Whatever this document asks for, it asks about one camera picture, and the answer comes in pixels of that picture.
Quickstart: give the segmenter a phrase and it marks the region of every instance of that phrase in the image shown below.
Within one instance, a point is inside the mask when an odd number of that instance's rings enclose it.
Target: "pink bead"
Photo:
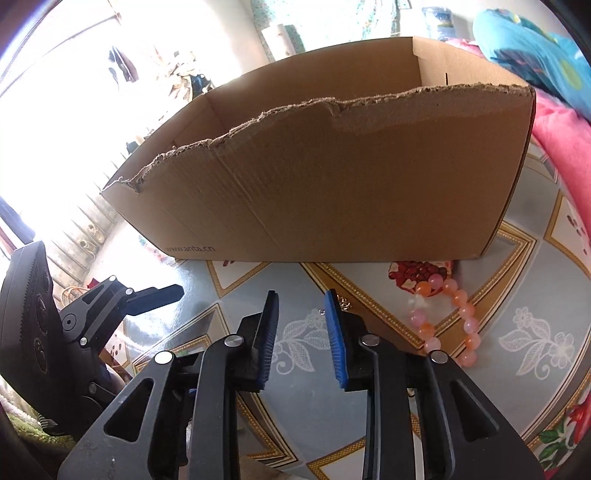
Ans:
[[[440,350],[441,349],[441,342],[439,341],[439,338],[431,337],[429,340],[427,340],[425,342],[425,345],[423,345],[423,349],[427,353],[432,352],[434,350]]]
[[[480,322],[474,317],[470,317],[464,321],[464,332],[467,334],[477,333]]]
[[[466,335],[466,338],[464,339],[464,344],[468,350],[476,350],[478,347],[480,347],[481,342],[482,340],[480,339],[480,335],[477,333]]]
[[[456,290],[457,290],[457,281],[455,281],[453,278],[446,278],[443,281],[443,293],[453,297]]]
[[[423,309],[416,309],[413,311],[412,316],[410,317],[410,323],[413,324],[414,327],[419,328],[423,323],[427,321],[427,312]]]
[[[443,286],[443,277],[439,273],[434,273],[429,277],[429,285],[433,290],[439,290]]]
[[[472,303],[466,303],[457,312],[460,314],[460,317],[466,320],[474,315],[474,305]]]
[[[465,349],[462,353],[460,353],[460,356],[458,357],[458,363],[464,368],[470,368],[476,363],[477,359],[478,355],[474,350]]]

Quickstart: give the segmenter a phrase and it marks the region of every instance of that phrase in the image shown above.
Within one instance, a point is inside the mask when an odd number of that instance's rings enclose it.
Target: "patterned tablecloth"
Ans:
[[[120,364],[134,374],[162,349],[182,355],[207,348],[234,332],[244,316],[259,312],[267,290],[276,290],[280,321],[270,379],[264,392],[243,394],[238,401],[241,452],[305,478],[361,477],[365,393],[344,393],[334,378],[320,311],[323,291],[335,288],[370,330],[416,351],[421,340],[408,315],[407,290],[413,284],[389,275],[399,262],[175,262],[149,245],[141,247],[129,226],[113,241],[119,244],[111,252],[120,252],[120,258],[109,256],[103,276],[116,274],[136,290],[177,282],[186,291],[178,304],[120,325],[108,345]],[[469,375],[543,466],[554,469],[591,417],[591,245],[538,146],[530,145],[486,255],[443,260],[432,264],[453,270],[480,320],[483,340]],[[457,311],[442,294],[426,302],[443,349],[459,354],[463,329]],[[416,420],[413,425],[418,442]]]

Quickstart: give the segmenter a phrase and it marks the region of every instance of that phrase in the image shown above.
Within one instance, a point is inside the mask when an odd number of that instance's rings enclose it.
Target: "pink fabric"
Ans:
[[[447,43],[484,58],[474,42],[454,38]],[[536,89],[537,101],[533,136],[560,176],[583,219],[591,230],[591,125],[558,99]]]

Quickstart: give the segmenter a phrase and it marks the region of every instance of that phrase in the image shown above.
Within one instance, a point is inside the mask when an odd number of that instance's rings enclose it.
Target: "cardboard box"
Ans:
[[[199,96],[102,194],[177,258],[473,258],[509,203],[534,109],[525,81],[438,41],[343,44]]]

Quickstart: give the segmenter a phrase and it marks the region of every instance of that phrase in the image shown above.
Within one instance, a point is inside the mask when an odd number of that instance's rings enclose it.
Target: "blue fabric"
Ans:
[[[504,9],[478,14],[473,32],[487,59],[591,119],[591,67],[572,39]]]

